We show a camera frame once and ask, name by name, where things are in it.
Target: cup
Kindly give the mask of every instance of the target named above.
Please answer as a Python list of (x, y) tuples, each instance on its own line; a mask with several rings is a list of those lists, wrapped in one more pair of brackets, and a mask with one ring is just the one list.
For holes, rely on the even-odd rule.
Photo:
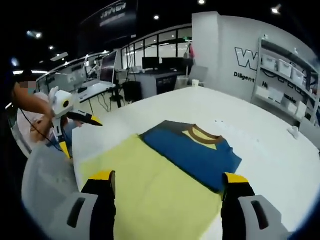
[(192, 87), (195, 87), (195, 88), (198, 87), (199, 86), (199, 82), (200, 82), (199, 80), (193, 79), (192, 80)]

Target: shelf unit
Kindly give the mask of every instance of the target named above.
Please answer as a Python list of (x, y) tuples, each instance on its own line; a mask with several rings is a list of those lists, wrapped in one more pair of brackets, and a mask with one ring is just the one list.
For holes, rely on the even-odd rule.
[[(281, 74), (278, 71), (274, 71), (274, 70), (271, 70), (271, 69), (268, 69), (268, 68), (262, 66), (263, 50), (267, 50), (267, 51), (273, 52), (275, 54), (278, 54), (280, 56), (283, 56), (284, 58), (290, 60), (291, 62), (293, 62), (293, 63), (297, 64), (298, 66), (300, 66), (301, 68), (303, 68), (307, 73), (306, 74), (307, 75), (306, 87), (297, 84), (291, 78)], [(259, 39), (258, 56), (259, 56), (258, 68), (256, 71), (256, 79), (255, 79), (255, 83), (254, 83), (254, 91), (253, 91), (251, 102), (253, 101), (254, 98), (259, 98), (260, 100), (263, 100), (265, 102), (268, 102), (271, 105), (274, 105), (278, 109), (282, 110), (283, 113), (285, 113), (286, 115), (289, 115), (293, 119), (297, 120), (297, 118), (294, 115), (292, 115), (290, 112), (288, 112), (288, 110), (285, 107), (281, 106), (280, 104), (278, 104), (276, 102), (273, 102), (272, 100), (265, 99), (263, 97), (261, 98), (255, 94), (258, 83), (260, 83), (260, 81), (261, 81), (260, 76), (262, 74), (262, 71), (267, 71), (267, 72), (272, 73), (273, 75), (281, 78), (282, 80), (291, 83), (299, 91), (301, 91), (301, 93), (303, 93), (301, 95), (303, 96), (303, 102), (305, 104), (307, 104), (308, 101), (311, 101), (311, 103), (313, 103), (313, 104), (311, 104), (314, 106), (312, 114), (311, 114), (311, 122), (312, 122), (312, 124), (315, 124), (318, 120), (317, 116), (318, 117), (320, 116), (320, 112), (318, 112), (318, 109), (320, 108), (320, 69), (316, 69), (308, 61), (306, 61), (302, 56), (300, 56), (300, 55), (294, 53), (293, 51), (290, 51), (282, 46), (279, 46), (279, 45), (275, 44), (274, 42), (272, 42), (268, 39), (265, 39), (264, 37)], [(314, 95), (310, 92), (311, 76), (313, 78), (315, 78), (318, 82), (318, 84), (317, 84), (318, 95)]]

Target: white storage box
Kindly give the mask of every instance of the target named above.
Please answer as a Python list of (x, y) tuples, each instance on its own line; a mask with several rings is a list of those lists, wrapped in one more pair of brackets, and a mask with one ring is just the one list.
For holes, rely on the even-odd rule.
[(262, 65), (267, 69), (275, 71), (276, 62), (277, 60), (274, 57), (265, 54), (262, 55)]
[(301, 71), (299, 71), (295, 67), (293, 68), (293, 70), (292, 70), (292, 80), (296, 84), (302, 86), (304, 84), (304, 77), (305, 77), (305, 75)]
[(291, 78), (292, 65), (280, 59), (278, 64), (278, 72)]
[(284, 93), (279, 91), (273, 87), (269, 87), (269, 98), (277, 103), (281, 103), (282, 99), (284, 98)]
[(298, 107), (293, 104), (290, 100), (286, 99), (286, 98), (283, 98), (281, 104), (290, 112), (292, 113), (293, 115), (296, 114), (297, 110), (298, 110)]
[(295, 116), (299, 119), (302, 119), (305, 117), (306, 111), (307, 111), (307, 105), (305, 105), (303, 102), (300, 101), (297, 105)]
[(265, 89), (263, 87), (257, 86), (256, 90), (255, 90), (255, 95), (258, 95), (258, 96), (260, 96), (262, 98), (268, 99), (270, 93), (269, 93), (268, 89)]

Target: banner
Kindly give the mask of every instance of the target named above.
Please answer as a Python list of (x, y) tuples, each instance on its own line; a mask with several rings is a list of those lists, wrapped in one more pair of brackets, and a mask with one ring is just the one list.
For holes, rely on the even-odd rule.
[(119, 0), (79, 25), (78, 55), (104, 50), (107, 43), (136, 34), (138, 0)]

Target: yellow cloth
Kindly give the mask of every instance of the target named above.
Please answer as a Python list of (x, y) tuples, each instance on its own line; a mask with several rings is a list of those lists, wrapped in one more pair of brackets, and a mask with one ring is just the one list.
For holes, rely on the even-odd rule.
[[(205, 140), (212, 140), (212, 138), (204, 135), (202, 132), (200, 132), (199, 130), (197, 129), (193, 129), (193, 132), (195, 135), (197, 135), (198, 137), (202, 138), (202, 139), (205, 139)], [(214, 149), (214, 150), (217, 150), (217, 147), (215, 144), (204, 144), (203, 142), (199, 142), (197, 140), (195, 140), (188, 131), (183, 131), (182, 132), (183, 134), (187, 135), (189, 138), (191, 138), (194, 142), (196, 142), (197, 144), (201, 144), (207, 148), (210, 148), (210, 149)]]
[(84, 183), (109, 169), (116, 172), (117, 240), (200, 239), (221, 210), (221, 196), (152, 150), (137, 135), (80, 167)]

